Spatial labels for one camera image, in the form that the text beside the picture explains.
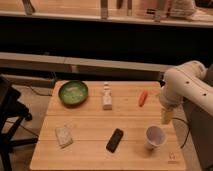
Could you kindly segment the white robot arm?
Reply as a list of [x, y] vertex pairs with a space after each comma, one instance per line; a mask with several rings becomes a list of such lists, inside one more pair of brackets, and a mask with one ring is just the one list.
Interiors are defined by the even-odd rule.
[[203, 81], [207, 69], [199, 61], [189, 61], [169, 68], [163, 76], [165, 85], [161, 88], [159, 101], [162, 105], [161, 123], [169, 124], [173, 110], [184, 98], [198, 105], [213, 116], [213, 87]]

